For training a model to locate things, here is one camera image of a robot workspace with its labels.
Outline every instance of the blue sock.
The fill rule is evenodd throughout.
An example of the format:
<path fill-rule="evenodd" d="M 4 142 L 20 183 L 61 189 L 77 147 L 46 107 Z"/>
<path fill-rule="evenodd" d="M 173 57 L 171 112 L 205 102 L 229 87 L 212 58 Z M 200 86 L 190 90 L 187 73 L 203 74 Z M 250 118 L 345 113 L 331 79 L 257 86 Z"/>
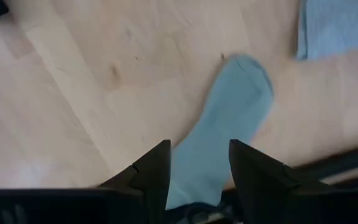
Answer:
<path fill-rule="evenodd" d="M 225 64 L 200 120 L 173 150 L 167 209 L 219 203 L 230 177 L 229 140 L 249 142 L 272 102 L 272 85 L 258 62 L 241 55 Z"/>

